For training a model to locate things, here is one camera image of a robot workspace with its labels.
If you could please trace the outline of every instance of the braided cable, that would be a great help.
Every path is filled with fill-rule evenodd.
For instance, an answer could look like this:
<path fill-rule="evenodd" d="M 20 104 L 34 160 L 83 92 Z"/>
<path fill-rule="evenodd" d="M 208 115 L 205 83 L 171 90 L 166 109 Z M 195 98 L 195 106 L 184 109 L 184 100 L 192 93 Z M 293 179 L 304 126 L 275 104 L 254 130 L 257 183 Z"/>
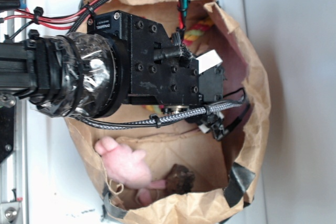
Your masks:
<path fill-rule="evenodd" d="M 217 103 L 214 105 L 209 105 L 209 112 L 218 112 L 222 110 L 227 110 L 233 107 L 241 106 L 244 101 L 223 101 L 221 103 Z M 174 115 L 166 115 L 161 118 L 158 118 L 162 126 L 167 126 L 173 124 L 175 122 L 181 121 L 183 119 L 206 114 L 208 111 L 205 107 L 195 108 L 192 110 L 184 111 L 179 114 Z M 74 116 L 76 120 L 83 122 L 91 127 L 95 127 L 102 130 L 126 130 L 126 129 L 133 129 L 137 127 L 157 127 L 158 123 L 155 119 L 147 119 L 142 121 L 136 122 L 129 122 L 129 123 L 107 123 L 107 122 L 100 122 L 93 119 L 88 119 L 83 116 Z"/>

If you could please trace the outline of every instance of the metal frame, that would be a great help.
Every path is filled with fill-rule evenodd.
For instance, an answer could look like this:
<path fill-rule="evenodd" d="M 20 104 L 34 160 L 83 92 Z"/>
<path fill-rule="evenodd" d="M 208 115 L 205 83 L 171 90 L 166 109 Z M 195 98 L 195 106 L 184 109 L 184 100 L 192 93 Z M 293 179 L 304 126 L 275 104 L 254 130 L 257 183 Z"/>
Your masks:
<path fill-rule="evenodd" d="M 1 16 L 13 13 L 5 12 Z M 13 34 L 24 22 L 22 19 L 12 19 L 1 24 L 0 36 Z M 17 41 L 23 39 L 25 33 L 16 37 Z M 0 165 L 0 223 L 28 223 L 26 170 L 26 102 L 18 102 L 15 108 L 14 151 Z"/>

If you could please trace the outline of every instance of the white surface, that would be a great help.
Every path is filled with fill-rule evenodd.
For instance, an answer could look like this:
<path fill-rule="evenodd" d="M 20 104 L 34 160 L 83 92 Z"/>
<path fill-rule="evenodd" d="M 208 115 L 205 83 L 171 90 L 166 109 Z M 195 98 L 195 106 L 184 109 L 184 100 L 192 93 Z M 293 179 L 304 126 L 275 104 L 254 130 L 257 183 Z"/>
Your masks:
<path fill-rule="evenodd" d="M 219 0 L 245 29 L 242 0 Z M 41 6 L 46 16 L 77 11 L 79 0 L 27 0 L 33 10 Z M 41 35 L 58 35 L 42 26 Z M 33 110 L 28 115 L 28 185 L 30 223 L 99 223 L 102 201 L 89 180 L 63 119 L 50 119 Z M 264 224 L 264 197 L 260 180 L 252 206 L 228 223 Z"/>
<path fill-rule="evenodd" d="M 268 223 L 336 223 L 336 0 L 245 0 L 269 74 Z"/>

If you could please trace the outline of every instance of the paper bag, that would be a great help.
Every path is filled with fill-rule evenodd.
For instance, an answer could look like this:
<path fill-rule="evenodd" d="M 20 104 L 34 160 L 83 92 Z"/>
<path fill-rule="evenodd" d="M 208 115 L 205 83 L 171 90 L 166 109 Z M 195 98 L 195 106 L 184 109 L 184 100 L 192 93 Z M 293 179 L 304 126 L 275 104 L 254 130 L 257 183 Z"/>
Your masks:
<path fill-rule="evenodd" d="M 98 13 L 122 10 L 162 23 L 167 34 L 178 26 L 177 0 L 112 0 Z M 73 119 L 66 119 L 71 137 L 95 188 L 104 200 L 107 214 L 129 224 L 214 224 L 225 220 L 251 203 L 267 143 L 270 97 L 266 72 L 239 24 L 225 13 L 216 0 L 191 0 L 187 29 L 210 17 L 214 25 L 189 45 L 196 55 L 215 49 L 225 68 L 224 93 L 244 87 L 251 109 L 242 123 L 221 142 L 197 125 L 181 121 L 169 126 L 120 131 L 98 130 Z M 79 31 L 86 32 L 83 24 Z M 243 107 L 224 111 L 230 123 Z M 152 112 L 141 106 L 122 105 L 105 122 L 131 122 L 147 119 Z M 165 195 L 148 207 L 134 199 L 136 191 L 108 181 L 95 142 L 112 136 L 119 143 L 147 152 L 153 180 L 164 178 L 174 164 L 186 166 L 195 174 L 191 193 Z"/>

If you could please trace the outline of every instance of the white wall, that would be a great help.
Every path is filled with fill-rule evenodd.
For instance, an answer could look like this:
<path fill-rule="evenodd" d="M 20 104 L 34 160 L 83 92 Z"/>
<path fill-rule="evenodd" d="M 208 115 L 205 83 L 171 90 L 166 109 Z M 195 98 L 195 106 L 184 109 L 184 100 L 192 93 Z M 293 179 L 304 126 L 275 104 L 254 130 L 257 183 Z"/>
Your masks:
<path fill-rule="evenodd" d="M 269 224 L 336 223 L 336 0 L 245 0 L 269 74 Z"/>

